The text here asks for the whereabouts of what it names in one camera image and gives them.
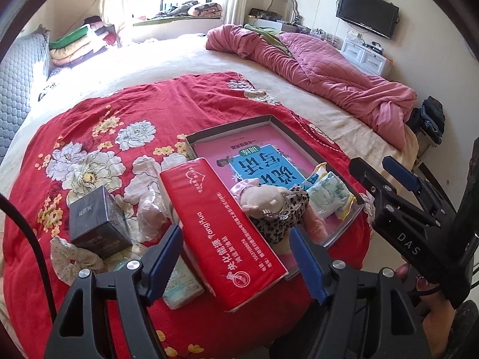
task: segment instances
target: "open tray box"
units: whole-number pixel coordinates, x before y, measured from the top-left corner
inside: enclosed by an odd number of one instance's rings
[[[203,157],[229,189],[244,178],[260,178],[261,183],[290,188],[301,185],[314,168],[326,162],[304,140],[272,115],[258,116],[202,130],[186,138],[191,158]],[[322,245],[329,248],[346,231],[364,207],[361,195],[331,166],[355,195],[356,202],[348,216],[339,220],[328,217],[328,236]],[[288,268],[291,278],[298,270],[289,248],[288,238],[273,244],[279,258]]]

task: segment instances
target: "beige bed sheet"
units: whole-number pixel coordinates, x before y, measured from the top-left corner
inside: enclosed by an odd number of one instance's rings
[[[86,98],[103,97],[125,87],[175,78],[183,74],[236,71],[258,90],[277,98],[283,105],[305,117],[334,140],[350,157],[365,159],[383,175],[381,161],[396,158],[413,167],[418,142],[406,127],[406,148],[402,152],[386,143],[371,128],[332,102],[299,89],[273,72],[236,55],[207,51],[205,38],[183,36],[162,42],[143,43],[109,51],[72,69],[71,74],[41,102],[34,104],[15,135],[0,166],[0,192],[6,196],[18,176],[26,147],[38,128]],[[0,245],[4,215],[0,215]],[[0,247],[0,320],[14,334],[3,298],[3,253]]]

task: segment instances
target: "hand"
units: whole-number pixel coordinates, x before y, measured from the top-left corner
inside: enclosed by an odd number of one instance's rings
[[[400,279],[406,278],[408,269],[408,264],[402,265],[396,269],[397,276]],[[434,287],[437,287],[437,284],[429,283],[427,279],[422,276],[419,276],[416,281],[416,288],[419,291],[430,290]],[[421,297],[421,300],[426,303],[431,310],[423,320],[422,328],[426,334],[433,357],[439,358],[446,351],[449,332],[456,311],[449,300],[445,298],[442,291]]]

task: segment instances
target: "television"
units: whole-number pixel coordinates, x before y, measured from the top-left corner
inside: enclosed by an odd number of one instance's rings
[[[391,39],[399,22],[399,8],[384,0],[339,0],[336,17]]]

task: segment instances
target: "red floral blanket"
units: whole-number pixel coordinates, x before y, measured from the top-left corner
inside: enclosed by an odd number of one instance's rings
[[[57,308],[69,287],[53,272],[50,240],[69,240],[68,204],[104,185],[137,226],[141,194],[165,166],[185,160],[185,137],[199,130],[273,114],[317,150],[355,188],[349,159],[304,120],[238,73],[214,73],[124,89],[85,100],[42,126],[31,140],[10,200],[36,231],[49,268]],[[334,258],[361,267],[369,244],[362,213],[332,247]],[[43,357],[51,328],[38,267],[25,237],[10,219],[3,241],[4,292],[11,322],[29,359]],[[281,281],[236,313],[224,313],[210,294],[170,310],[158,300],[149,313],[168,356],[228,359],[287,332],[310,304],[300,276]],[[118,357],[128,358],[119,315],[110,308]]]

